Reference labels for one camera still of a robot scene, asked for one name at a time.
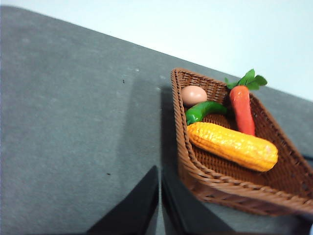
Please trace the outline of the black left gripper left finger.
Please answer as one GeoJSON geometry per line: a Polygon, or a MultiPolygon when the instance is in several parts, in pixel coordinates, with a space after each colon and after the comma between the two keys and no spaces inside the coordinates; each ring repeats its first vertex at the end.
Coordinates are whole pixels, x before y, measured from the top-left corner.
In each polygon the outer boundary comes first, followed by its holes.
{"type": "Polygon", "coordinates": [[[158,169],[153,166],[132,191],[88,231],[88,235],[143,235],[159,201],[158,169]]]}

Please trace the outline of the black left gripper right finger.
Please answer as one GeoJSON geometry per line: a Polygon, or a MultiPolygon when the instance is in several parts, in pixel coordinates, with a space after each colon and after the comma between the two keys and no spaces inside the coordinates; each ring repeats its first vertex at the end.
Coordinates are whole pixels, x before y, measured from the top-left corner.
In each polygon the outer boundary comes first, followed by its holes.
{"type": "Polygon", "coordinates": [[[161,177],[162,204],[178,235],[235,235],[222,219],[208,210],[175,176],[161,177]]]}

